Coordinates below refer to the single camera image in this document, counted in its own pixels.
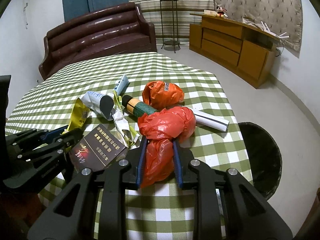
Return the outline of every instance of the green and white checkered tablecloth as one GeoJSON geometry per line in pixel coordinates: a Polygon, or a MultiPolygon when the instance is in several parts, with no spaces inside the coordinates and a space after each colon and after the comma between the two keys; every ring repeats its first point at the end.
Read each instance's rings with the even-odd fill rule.
{"type": "MultiPolygon", "coordinates": [[[[191,138],[182,146],[190,147],[195,158],[210,167],[225,171],[236,168],[252,181],[248,155],[219,81],[212,73],[182,65],[170,58],[150,52],[114,55],[68,65],[28,92],[10,115],[6,134],[31,128],[53,130],[68,124],[76,98],[88,90],[105,94],[114,88],[126,74],[130,85],[126,94],[142,100],[142,91],[149,81],[163,80],[175,83],[185,93],[185,105],[230,121],[228,132],[197,125],[191,138]]],[[[113,122],[91,112],[85,134],[98,124],[107,124],[115,134],[113,122]]],[[[126,116],[139,131],[137,119],[126,116]]],[[[45,206],[59,194],[65,183],[59,174],[39,194],[45,206]]],[[[97,206],[94,237],[98,236],[99,212],[102,194],[97,206]]],[[[174,176],[142,190],[126,190],[126,226],[129,239],[191,239],[193,231],[194,192],[178,189],[174,176]]]]}

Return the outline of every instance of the sofa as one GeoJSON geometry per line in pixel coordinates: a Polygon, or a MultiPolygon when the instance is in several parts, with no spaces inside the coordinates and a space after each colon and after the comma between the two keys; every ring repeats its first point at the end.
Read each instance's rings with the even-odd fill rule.
{"type": "Polygon", "coordinates": [[[44,80],[64,66],[98,57],[157,52],[153,23],[148,23],[134,2],[108,7],[69,20],[44,37],[44,80]]]}

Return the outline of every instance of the trash bin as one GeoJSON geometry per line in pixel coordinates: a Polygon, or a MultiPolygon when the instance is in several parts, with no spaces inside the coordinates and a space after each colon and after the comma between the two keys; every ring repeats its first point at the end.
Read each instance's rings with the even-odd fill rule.
{"type": "Polygon", "coordinates": [[[239,123],[251,166],[254,187],[268,200],[279,186],[282,158],[272,136],[252,122],[239,123]]]}

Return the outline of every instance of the sofa backrest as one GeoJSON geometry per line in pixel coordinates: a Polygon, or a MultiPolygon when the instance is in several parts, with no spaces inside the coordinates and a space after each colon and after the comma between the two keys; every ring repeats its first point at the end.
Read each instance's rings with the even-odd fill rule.
{"type": "Polygon", "coordinates": [[[88,13],[48,31],[48,49],[55,62],[98,42],[139,32],[135,3],[88,13]]]}

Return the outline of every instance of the red plastic bag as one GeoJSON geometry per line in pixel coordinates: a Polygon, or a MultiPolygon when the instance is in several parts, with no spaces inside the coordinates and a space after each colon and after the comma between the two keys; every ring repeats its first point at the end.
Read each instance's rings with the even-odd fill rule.
{"type": "Polygon", "coordinates": [[[152,81],[142,92],[143,102],[161,111],[167,106],[183,102],[184,92],[176,84],[152,81]]]}
{"type": "Polygon", "coordinates": [[[189,138],[196,127],[193,112],[183,106],[163,109],[138,118],[140,133],[150,141],[141,187],[166,179],[173,171],[172,139],[179,142],[189,138]]]}

